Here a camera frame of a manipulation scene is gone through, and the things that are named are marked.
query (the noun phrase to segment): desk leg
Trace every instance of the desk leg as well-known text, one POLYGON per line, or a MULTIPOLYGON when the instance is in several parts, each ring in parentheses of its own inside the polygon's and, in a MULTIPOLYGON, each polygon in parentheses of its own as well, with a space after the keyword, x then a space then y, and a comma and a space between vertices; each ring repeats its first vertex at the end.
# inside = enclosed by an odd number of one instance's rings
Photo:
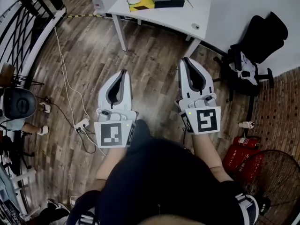
POLYGON ((201 40, 194 38, 190 46, 188 47, 186 53, 184 54, 185 57, 190 57, 193 53, 193 51, 197 48, 197 46, 200 44, 201 40))
POLYGON ((190 35, 187 35, 186 41, 189 41, 191 39, 190 35))
POLYGON ((124 35, 124 30, 123 30, 123 26, 122 26, 122 21, 120 19, 120 16, 113 14, 112 15, 112 19, 114 22, 114 26, 116 27, 117 30, 117 34, 121 43, 121 47, 124 51, 127 51, 128 49, 128 45, 127 45, 127 41, 124 35))

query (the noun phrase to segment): black cable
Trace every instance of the black cable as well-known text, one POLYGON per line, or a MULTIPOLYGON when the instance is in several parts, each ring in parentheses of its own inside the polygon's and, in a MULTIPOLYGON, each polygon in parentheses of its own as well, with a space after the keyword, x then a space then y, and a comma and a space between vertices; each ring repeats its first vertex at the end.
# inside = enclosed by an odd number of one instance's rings
POLYGON ((0 123, 0 127, 2 127, 2 128, 3 128, 3 126, 1 126, 1 124, 2 124, 2 123, 4 123, 4 122, 9 122, 9 121, 12 121, 12 120, 14 120, 14 119, 7 119, 7 120, 5 120, 5 121, 1 122, 1 123, 0 123))
POLYGON ((96 133, 93 133, 92 131, 89 131, 89 130, 85 127, 85 125, 83 125, 83 127, 84 127, 85 130, 87 130, 87 131, 90 132, 91 134, 95 134, 95 135, 96 135, 96 133))
POLYGON ((61 108, 58 107, 58 106, 57 106, 57 108, 62 112, 62 114, 64 115, 65 119, 66 119, 67 122, 70 124, 71 128, 74 128, 74 129, 75 129, 75 127, 73 127, 73 125, 70 123, 70 121, 69 121, 68 118, 66 117, 65 113, 61 110, 61 108))
POLYGON ((95 151, 93 151, 93 152, 88 152, 88 151, 87 151, 87 149, 86 149, 85 146, 84 146, 83 138, 81 137, 80 133, 82 133, 82 134, 84 134, 84 135, 87 135, 88 137, 89 137, 89 135, 88 135, 87 133, 83 133, 83 132, 81 131, 80 128, 79 128, 79 129, 75 128, 75 127, 71 124, 71 122, 69 121, 69 119, 66 117, 65 113, 62 111, 62 109, 61 109, 58 105, 56 105, 55 103, 52 103, 52 102, 51 102, 49 99, 47 99, 47 98, 41 98, 41 97, 38 97, 38 96, 35 96, 35 97, 36 97, 36 98, 39 98, 39 99, 41 99, 41 100, 43 100, 43 101, 45 101, 45 102, 48 103, 48 104, 55 105, 55 106, 61 111, 61 113, 64 115, 64 117, 65 117, 65 119, 67 120, 67 122, 69 123, 70 127, 71 127, 71 128, 74 128, 74 129, 76 130, 76 133, 80 136, 84 150, 85 150, 87 153, 89 153, 89 154, 93 154, 93 153, 96 152, 96 150, 97 150, 96 145, 94 145, 94 146, 95 146, 95 151))
POLYGON ((76 130, 76 132, 78 133, 78 135, 79 135, 80 138, 81 138, 82 146, 83 146, 84 150, 85 150, 87 153, 89 153, 89 154, 95 153, 95 152, 96 152, 96 145, 94 145, 94 146, 95 146, 95 151, 93 151, 93 152, 88 152, 87 149, 86 149, 85 146, 84 146, 83 137, 81 137, 81 135, 80 135, 80 133, 78 132, 78 130, 76 130))
POLYGON ((57 106, 57 108, 61 111, 61 113, 64 115, 65 119, 66 119, 67 122, 69 123, 70 127, 76 129, 76 128, 70 123, 69 119, 66 117, 65 113, 61 110, 61 108, 60 108, 58 105, 52 103, 51 101, 50 101, 50 102, 47 102, 45 98, 41 98, 41 97, 38 97, 38 96, 35 96, 35 97, 36 97, 36 98, 39 98, 39 99, 41 99, 41 100, 43 100, 43 101, 45 101, 46 103, 52 104, 52 105, 54 105, 54 106, 57 106))
POLYGON ((91 135, 91 134, 93 134, 93 133, 86 133, 86 132, 83 133, 82 130, 80 130, 80 133, 83 134, 83 135, 86 135, 86 134, 87 135, 91 135))

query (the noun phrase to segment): strap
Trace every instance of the strap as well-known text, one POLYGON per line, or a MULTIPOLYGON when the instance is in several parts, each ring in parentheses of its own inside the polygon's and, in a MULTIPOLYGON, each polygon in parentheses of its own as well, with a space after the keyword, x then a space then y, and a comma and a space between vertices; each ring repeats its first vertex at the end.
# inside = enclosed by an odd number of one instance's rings
POLYGON ((258 219, 258 204, 253 196, 243 193, 235 196, 244 217, 244 225, 253 225, 258 219))

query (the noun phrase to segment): yellow paper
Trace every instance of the yellow paper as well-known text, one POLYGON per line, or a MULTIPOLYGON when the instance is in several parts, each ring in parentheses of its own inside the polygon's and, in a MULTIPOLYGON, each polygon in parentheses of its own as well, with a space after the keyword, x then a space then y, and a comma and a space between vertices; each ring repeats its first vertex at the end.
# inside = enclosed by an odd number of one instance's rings
POLYGON ((132 4, 132 5, 128 4, 129 5, 129 10, 131 12, 134 12, 134 11, 154 8, 153 0, 140 0, 140 1, 141 2, 136 3, 136 4, 132 4))

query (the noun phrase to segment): forearm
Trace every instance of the forearm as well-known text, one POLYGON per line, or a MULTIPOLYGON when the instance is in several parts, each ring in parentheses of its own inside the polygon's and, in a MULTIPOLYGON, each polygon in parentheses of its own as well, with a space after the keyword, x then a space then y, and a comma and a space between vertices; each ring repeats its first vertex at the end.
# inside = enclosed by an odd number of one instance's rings
POLYGON ((212 144, 208 134, 192 135, 194 153, 209 168, 222 166, 221 158, 212 144))
POLYGON ((210 168, 214 177, 219 181, 229 181, 232 178, 225 172, 221 158, 212 144, 208 134, 193 135, 194 153, 210 168))
POLYGON ((113 168, 126 154, 126 148, 111 148, 109 149, 102 165, 99 167, 96 179, 107 180, 113 168))
POLYGON ((98 190, 102 191, 106 184, 108 176, 111 174, 113 168, 126 154, 126 148, 111 148, 109 149, 103 163, 99 167, 95 181, 87 189, 87 191, 98 190))

